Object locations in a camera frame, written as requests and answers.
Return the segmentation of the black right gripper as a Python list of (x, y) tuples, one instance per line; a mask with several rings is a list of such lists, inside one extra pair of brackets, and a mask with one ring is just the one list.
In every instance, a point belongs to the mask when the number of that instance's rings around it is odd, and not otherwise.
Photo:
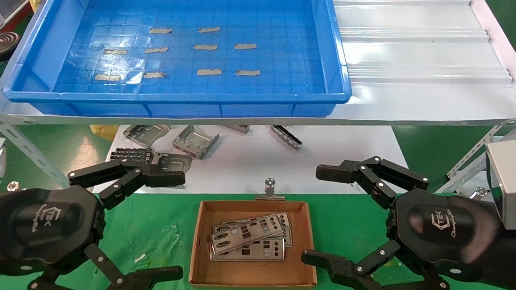
[[(425, 191), (429, 178), (378, 156), (365, 161), (344, 160), (338, 166), (319, 164), (315, 176), (320, 181), (356, 183), (381, 208), (392, 209), (388, 236), (393, 240), (358, 263), (335, 254), (303, 250), (301, 261), (325, 269), (331, 282), (353, 290), (449, 290), (439, 274), (463, 282), (483, 278), (484, 258), (501, 230), (493, 204), (431, 194)], [(397, 197), (387, 183), (409, 192)], [(372, 273), (395, 253), (423, 280), (385, 286), (378, 283)]]

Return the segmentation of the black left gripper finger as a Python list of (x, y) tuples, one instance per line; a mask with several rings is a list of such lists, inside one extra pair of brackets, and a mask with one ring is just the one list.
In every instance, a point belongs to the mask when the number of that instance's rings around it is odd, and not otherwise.
[(83, 188), (112, 182), (99, 193), (99, 201), (105, 209), (113, 209), (143, 186), (152, 188), (175, 187), (185, 183), (182, 171), (163, 171), (158, 165), (114, 159), (90, 167), (71, 171), (70, 185)]

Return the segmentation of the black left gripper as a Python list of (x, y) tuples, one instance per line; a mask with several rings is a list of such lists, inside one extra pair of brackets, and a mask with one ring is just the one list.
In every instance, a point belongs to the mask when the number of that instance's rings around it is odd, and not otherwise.
[(45, 271), (27, 290), (73, 290), (55, 281), (90, 259), (110, 281), (105, 290), (153, 290), (182, 279), (179, 265), (121, 273), (97, 245), (105, 224), (98, 199), (78, 185), (0, 196), (0, 275)]

